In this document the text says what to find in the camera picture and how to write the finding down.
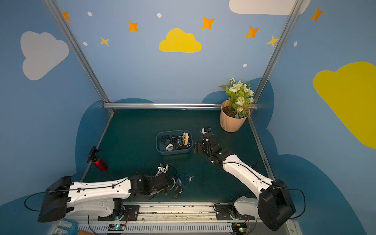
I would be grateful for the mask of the black round watch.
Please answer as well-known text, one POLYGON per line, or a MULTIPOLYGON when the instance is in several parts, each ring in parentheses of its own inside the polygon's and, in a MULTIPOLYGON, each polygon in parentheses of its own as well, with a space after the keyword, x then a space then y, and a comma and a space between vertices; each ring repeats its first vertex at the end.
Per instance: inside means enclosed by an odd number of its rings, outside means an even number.
POLYGON ((174 167, 170 167, 167 171, 167 175, 171 178, 174 178, 177 175, 177 170, 174 167))

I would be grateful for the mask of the black strap watch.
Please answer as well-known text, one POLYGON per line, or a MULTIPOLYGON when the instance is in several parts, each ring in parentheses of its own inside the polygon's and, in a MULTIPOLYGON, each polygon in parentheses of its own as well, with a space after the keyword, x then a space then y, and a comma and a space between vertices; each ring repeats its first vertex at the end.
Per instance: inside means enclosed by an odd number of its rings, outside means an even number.
POLYGON ((183 191, 183 188, 181 186, 177 186, 175 188, 175 193, 174 193, 173 197, 175 199, 177 199, 179 197, 179 195, 181 194, 182 191, 183 191))

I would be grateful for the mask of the blue translucent watch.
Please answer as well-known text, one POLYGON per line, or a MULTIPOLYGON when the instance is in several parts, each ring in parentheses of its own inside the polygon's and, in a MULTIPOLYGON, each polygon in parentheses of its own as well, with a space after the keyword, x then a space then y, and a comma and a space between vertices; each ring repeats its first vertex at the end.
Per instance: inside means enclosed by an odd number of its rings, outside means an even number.
POLYGON ((182 188, 186 188, 191 183, 193 177, 194 176, 183 173, 177 178, 177 184, 182 188))

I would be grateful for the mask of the white strap watch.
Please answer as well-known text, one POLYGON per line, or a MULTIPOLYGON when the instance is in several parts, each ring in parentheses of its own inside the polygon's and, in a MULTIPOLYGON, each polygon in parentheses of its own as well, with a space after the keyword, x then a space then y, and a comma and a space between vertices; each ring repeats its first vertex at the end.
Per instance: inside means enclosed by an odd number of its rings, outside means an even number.
POLYGON ((166 151, 168 151, 168 152, 170 152, 170 151, 172 151, 173 150, 173 144, 169 144, 169 145, 167 145, 166 146, 166 151))

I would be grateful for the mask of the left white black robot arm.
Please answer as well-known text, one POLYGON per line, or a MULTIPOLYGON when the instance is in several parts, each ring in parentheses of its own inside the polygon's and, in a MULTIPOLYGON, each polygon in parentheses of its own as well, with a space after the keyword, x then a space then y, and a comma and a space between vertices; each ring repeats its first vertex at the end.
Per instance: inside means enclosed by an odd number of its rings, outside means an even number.
POLYGON ((155 176, 135 173, 130 177, 106 182, 73 182, 62 177, 44 192, 37 221, 55 222, 66 216, 91 215, 99 221, 130 219, 123 201, 134 198, 153 198, 168 194, 176 181, 160 172, 155 176))

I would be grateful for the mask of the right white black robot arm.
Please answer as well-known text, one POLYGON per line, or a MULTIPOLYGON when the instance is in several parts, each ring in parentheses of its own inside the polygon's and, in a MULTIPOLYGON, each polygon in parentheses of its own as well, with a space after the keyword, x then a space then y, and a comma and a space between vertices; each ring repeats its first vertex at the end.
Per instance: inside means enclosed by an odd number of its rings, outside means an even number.
POLYGON ((287 185, 258 173, 236 154, 222 148, 213 132, 203 130, 202 140, 195 142, 195 152, 206 154, 214 165, 222 167, 241 181, 257 198, 241 196, 232 203, 240 215, 258 217, 270 230, 276 232, 296 213, 287 185))

